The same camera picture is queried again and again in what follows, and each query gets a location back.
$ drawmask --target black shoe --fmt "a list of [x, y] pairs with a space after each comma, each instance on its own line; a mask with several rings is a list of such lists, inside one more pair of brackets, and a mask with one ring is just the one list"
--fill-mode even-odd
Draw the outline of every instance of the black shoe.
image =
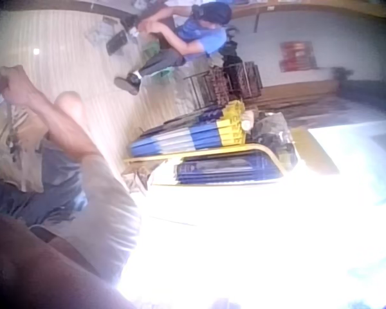
[[138, 21], [138, 16], [137, 15], [129, 15], [124, 17], [123, 19], [120, 20], [120, 24], [124, 27], [124, 30], [126, 32], [129, 32], [131, 28], [136, 26], [136, 23]]
[[142, 80], [140, 80], [137, 75], [133, 73], [127, 74], [125, 79], [122, 77], [115, 78], [115, 85], [120, 89], [126, 90], [132, 95], [137, 95], [139, 93], [141, 83]]

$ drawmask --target knee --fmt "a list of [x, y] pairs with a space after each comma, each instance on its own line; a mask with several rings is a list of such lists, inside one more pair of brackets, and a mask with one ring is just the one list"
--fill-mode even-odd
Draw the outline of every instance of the knee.
[[80, 95], [75, 91], [62, 92], [54, 105], [70, 116], [83, 129], [87, 129], [86, 111]]

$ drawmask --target gray shorts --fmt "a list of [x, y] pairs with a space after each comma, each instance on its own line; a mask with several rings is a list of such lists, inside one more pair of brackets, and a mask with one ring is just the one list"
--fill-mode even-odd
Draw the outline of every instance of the gray shorts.
[[47, 139], [41, 142], [43, 193], [21, 192], [0, 180], [0, 214], [22, 220], [29, 227], [45, 221], [60, 223], [87, 205], [80, 164]]

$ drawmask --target man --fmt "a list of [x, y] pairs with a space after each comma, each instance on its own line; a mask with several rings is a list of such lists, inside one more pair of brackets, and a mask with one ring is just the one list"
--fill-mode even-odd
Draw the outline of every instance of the man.
[[136, 245], [140, 217], [85, 132], [79, 97], [65, 93], [51, 104], [21, 66], [1, 68], [1, 77], [8, 79], [5, 100], [38, 114], [50, 137], [44, 140], [42, 194], [17, 193], [0, 182], [0, 213], [33, 225], [29, 231], [0, 218], [0, 293], [27, 308], [99, 308], [92, 305], [99, 298], [116, 308], [106, 300], [114, 294], [117, 308], [129, 308], [106, 284], [118, 282]]
[[[173, 15], [189, 17], [185, 24], [175, 28]], [[229, 23], [232, 10], [224, 3], [206, 3], [201, 6], [165, 7], [140, 21], [138, 30], [160, 35], [160, 52], [127, 77], [115, 78], [120, 89], [132, 95], [140, 90], [142, 78], [171, 66], [182, 66], [186, 61], [216, 52], [226, 42], [223, 25]]]

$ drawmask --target cap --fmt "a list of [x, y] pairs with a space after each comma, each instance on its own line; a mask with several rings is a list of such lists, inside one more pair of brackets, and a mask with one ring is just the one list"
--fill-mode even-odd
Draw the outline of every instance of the cap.
[[215, 24], [228, 24], [232, 18], [232, 9], [226, 3], [210, 2], [201, 6], [194, 5], [192, 10], [194, 18]]

